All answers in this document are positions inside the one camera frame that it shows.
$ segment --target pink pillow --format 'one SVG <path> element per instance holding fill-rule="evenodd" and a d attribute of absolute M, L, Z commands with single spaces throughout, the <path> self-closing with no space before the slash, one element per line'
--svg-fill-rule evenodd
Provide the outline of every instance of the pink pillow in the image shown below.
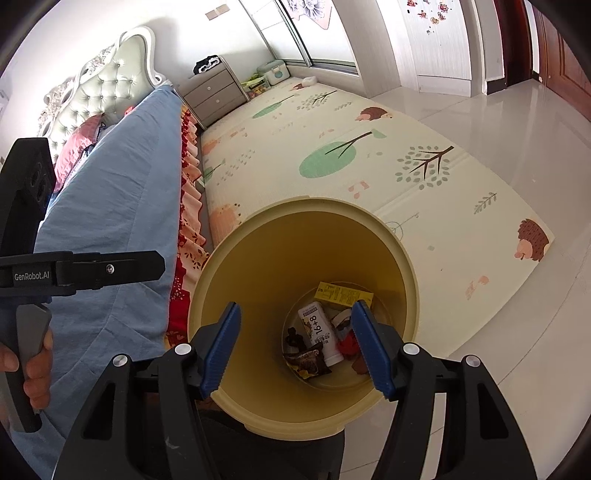
<path fill-rule="evenodd" d="M 55 165 L 56 188 L 53 190 L 54 192 L 59 192 L 64 186 L 64 182 L 68 178 L 70 171 L 78 163 L 78 160 L 80 160 L 84 149 L 96 143 L 101 118 L 102 114 L 91 116 L 74 130 L 74 133 L 72 133 L 71 137 L 64 144 L 64 148 L 61 149 Z"/>

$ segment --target gray nightstand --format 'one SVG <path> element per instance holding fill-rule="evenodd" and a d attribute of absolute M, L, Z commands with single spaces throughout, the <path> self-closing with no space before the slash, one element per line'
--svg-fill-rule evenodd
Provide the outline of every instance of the gray nightstand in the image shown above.
<path fill-rule="evenodd" d="M 234 72 L 221 59 L 219 65 L 191 77 L 177 88 L 178 94 L 203 128 L 248 101 Z"/>

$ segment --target hedgehog print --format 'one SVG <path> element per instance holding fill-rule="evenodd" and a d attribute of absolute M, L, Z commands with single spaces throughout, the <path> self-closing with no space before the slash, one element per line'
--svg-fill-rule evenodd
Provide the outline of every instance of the hedgehog print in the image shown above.
<path fill-rule="evenodd" d="M 369 106 L 361 110 L 361 113 L 355 120 L 358 122 L 362 122 L 364 120 L 371 122 L 371 120 L 377 120 L 378 118 L 392 118 L 392 114 L 378 106 Z"/>
<path fill-rule="evenodd" d="M 550 240 L 537 223 L 530 219 L 523 220 L 517 234 L 519 243 L 517 243 L 515 258 L 532 259 L 535 262 L 544 258 L 545 248 Z"/>

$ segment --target blue bed sheet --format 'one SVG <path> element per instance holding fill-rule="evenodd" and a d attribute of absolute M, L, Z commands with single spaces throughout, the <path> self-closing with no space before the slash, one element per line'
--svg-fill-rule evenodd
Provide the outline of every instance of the blue bed sheet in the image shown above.
<path fill-rule="evenodd" d="M 51 403 L 39 432 L 12 432 L 17 448 L 50 480 L 65 438 L 111 357 L 161 355 L 174 278 L 181 179 L 181 100 L 153 91 L 100 142 L 48 211 L 36 252 L 157 250 L 158 281 L 55 297 Z"/>

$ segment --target human hand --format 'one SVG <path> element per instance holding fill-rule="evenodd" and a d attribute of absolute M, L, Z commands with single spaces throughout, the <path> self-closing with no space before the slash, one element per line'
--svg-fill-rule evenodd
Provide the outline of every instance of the human hand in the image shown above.
<path fill-rule="evenodd" d="M 24 390 L 31 401 L 31 407 L 37 410 L 47 408 L 49 405 L 51 384 L 51 365 L 53 363 L 53 334 L 48 330 L 43 339 L 41 352 L 31 358 L 25 372 L 28 379 L 24 384 Z M 15 372 L 18 370 L 18 358 L 7 347 L 0 343 L 0 372 Z"/>

